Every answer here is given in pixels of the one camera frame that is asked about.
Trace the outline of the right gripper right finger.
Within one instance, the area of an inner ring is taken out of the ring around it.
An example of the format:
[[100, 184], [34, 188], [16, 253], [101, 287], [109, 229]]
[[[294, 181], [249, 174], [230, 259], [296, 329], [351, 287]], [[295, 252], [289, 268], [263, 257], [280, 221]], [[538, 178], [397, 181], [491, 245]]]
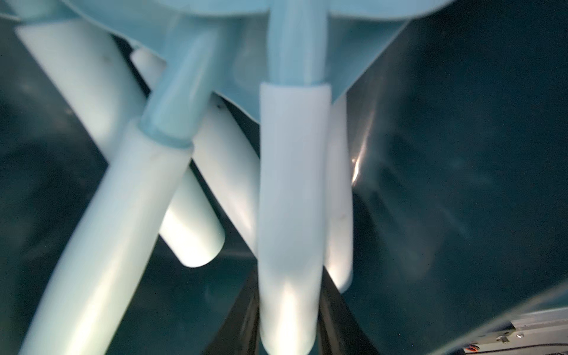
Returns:
[[379, 354], [360, 328], [326, 269], [322, 272], [319, 298], [319, 354]]

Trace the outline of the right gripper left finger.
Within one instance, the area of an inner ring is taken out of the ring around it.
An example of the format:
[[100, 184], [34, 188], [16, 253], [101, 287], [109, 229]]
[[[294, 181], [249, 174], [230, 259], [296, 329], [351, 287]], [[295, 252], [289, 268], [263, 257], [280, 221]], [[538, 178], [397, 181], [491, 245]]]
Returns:
[[254, 268], [223, 325], [202, 354], [258, 354], [259, 306], [257, 268]]

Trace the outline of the blue shovel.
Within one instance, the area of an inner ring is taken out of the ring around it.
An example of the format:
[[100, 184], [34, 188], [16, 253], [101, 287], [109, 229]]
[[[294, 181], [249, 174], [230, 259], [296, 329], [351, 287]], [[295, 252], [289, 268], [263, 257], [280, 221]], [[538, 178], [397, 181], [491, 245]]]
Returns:
[[130, 120], [28, 328], [22, 354], [104, 354], [158, 239], [190, 149]]
[[[221, 97], [211, 95], [193, 139], [192, 160], [251, 251], [257, 246], [260, 159]], [[192, 170], [186, 170], [159, 234], [186, 267], [206, 265], [226, 234]]]
[[165, 6], [198, 16], [269, 13], [269, 80], [260, 86], [260, 337], [269, 354], [308, 354], [317, 335], [327, 226], [328, 20], [412, 19], [445, 2], [166, 1]]
[[[146, 103], [111, 35], [60, 1], [2, 1], [16, 35], [81, 121], [107, 162], [115, 158], [131, 119]], [[159, 234], [186, 267], [211, 262], [225, 232], [191, 170], [186, 170]]]
[[327, 236], [324, 266], [341, 293], [347, 291], [351, 285], [354, 258], [354, 212], [347, 112], [347, 98], [342, 95], [331, 107], [326, 155]]

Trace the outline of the blue-grey storage box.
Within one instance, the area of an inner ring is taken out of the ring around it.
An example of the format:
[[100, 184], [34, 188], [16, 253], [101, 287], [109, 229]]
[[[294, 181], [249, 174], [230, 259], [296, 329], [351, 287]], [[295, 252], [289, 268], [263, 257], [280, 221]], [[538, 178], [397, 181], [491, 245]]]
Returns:
[[[107, 163], [1, 20], [1, 352], [17, 354]], [[380, 354], [461, 354], [567, 304], [567, 3], [455, 1], [348, 94], [354, 278]]]

